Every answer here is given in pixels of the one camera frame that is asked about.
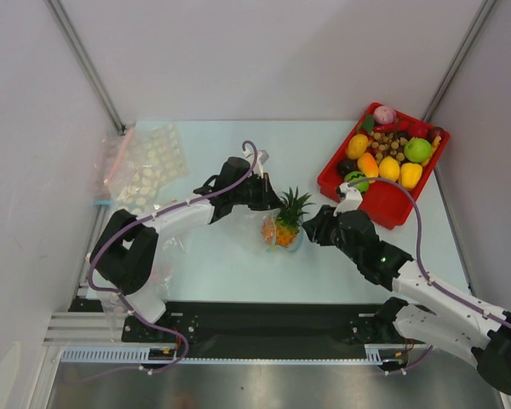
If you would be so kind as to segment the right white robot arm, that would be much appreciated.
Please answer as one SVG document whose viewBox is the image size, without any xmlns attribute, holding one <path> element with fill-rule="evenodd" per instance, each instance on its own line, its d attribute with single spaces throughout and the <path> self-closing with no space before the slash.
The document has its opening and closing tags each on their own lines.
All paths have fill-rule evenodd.
<svg viewBox="0 0 511 409">
<path fill-rule="evenodd" d="M 434 277 L 419 260 L 381 239 L 362 210 L 324 205 L 302 225 L 307 237 L 340 250 L 371 283 L 396 292 L 382 306 L 376 333 L 433 345 L 473 366 L 494 389 L 511 396 L 511 310 L 484 302 Z"/>
</svg>

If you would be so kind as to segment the clear blue-zipper bag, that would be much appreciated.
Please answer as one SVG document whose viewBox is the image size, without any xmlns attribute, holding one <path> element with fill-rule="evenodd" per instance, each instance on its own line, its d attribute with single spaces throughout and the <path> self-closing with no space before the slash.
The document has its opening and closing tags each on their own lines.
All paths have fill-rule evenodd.
<svg viewBox="0 0 511 409">
<path fill-rule="evenodd" d="M 232 230 L 239 243 L 254 252 L 295 253 L 301 248 L 303 233 L 292 233 L 278 224 L 278 210 L 255 212 L 241 210 L 235 217 Z"/>
</svg>

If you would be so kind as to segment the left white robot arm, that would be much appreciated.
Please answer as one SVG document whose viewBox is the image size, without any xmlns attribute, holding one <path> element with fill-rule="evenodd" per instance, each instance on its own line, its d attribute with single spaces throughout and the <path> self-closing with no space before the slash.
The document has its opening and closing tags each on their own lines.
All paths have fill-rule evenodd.
<svg viewBox="0 0 511 409">
<path fill-rule="evenodd" d="M 187 199 L 146 216 L 115 211 L 89 256 L 89 287 L 117 295 L 142 319 L 141 331 L 149 339 L 166 338 L 170 320 L 164 315 L 165 301 L 150 285 L 158 243 L 218 222 L 237 205 L 253 211 L 280 208 L 278 195 L 263 171 L 267 159 L 265 151 L 230 157 L 219 174 Z"/>
</svg>

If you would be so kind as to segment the green toy watermelon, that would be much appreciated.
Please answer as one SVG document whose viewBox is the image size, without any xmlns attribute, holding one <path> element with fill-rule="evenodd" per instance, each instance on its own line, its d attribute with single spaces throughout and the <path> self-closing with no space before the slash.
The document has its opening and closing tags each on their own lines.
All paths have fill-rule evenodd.
<svg viewBox="0 0 511 409">
<path fill-rule="evenodd" d="M 344 181 L 354 183 L 354 187 L 364 195 L 370 188 L 370 182 L 366 180 L 366 175 L 358 170 L 352 171 L 344 176 Z"/>
</svg>

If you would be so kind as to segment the toy pineapple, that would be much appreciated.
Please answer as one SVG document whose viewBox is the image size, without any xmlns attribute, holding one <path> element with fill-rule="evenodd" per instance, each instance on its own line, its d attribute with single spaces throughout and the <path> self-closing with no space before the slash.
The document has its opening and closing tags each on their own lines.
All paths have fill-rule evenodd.
<svg viewBox="0 0 511 409">
<path fill-rule="evenodd" d="M 267 216 L 261 226 L 261 236 L 270 246 L 291 248 L 298 239 L 306 208 L 313 203 L 310 193 L 300 194 L 299 189 L 290 187 L 279 196 L 283 207 L 276 214 Z"/>
</svg>

